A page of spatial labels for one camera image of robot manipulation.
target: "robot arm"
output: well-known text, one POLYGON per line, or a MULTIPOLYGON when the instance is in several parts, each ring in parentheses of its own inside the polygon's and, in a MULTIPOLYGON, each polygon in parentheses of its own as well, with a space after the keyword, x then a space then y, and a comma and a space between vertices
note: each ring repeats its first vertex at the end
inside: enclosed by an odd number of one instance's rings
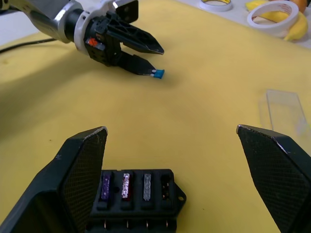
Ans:
POLYGON ((0 9, 10 5, 24 12, 44 34, 74 42, 77 50, 106 66, 162 78, 163 70, 120 47, 122 42, 139 52, 164 53, 151 34, 130 25, 138 19, 138 0, 101 0, 88 10, 75 0, 0 0, 0 9))

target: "tape roll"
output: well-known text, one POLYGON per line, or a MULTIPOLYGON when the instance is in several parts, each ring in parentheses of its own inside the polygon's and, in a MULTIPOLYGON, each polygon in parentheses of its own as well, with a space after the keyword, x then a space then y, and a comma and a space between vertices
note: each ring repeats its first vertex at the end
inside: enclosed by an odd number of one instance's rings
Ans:
POLYGON ((232 8, 231 0, 200 0, 200 7, 206 11, 224 12, 232 8), (222 5, 213 4, 215 2, 224 3, 222 5))
POLYGON ((298 6, 291 1, 286 0, 270 1, 252 10, 247 16, 247 23, 252 28, 259 29, 263 32, 269 34, 279 34, 289 29, 293 24, 296 23, 298 19, 298 12, 299 12, 298 6), (262 15, 263 13, 271 11, 282 11, 287 13, 289 16, 285 20, 271 25, 260 25, 253 21, 254 18, 262 15))

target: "yellow cloth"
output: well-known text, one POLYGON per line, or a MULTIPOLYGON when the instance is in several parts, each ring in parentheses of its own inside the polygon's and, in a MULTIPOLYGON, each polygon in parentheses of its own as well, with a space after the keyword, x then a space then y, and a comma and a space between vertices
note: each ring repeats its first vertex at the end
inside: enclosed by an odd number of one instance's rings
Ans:
POLYGON ((298 92, 310 116, 311 52, 172 0, 143 1, 139 14, 165 50, 141 56, 163 80, 60 42, 0 55, 0 222, 65 139, 105 125, 104 169, 173 170, 188 196, 178 232, 279 232, 235 130, 260 126, 266 88, 298 92))

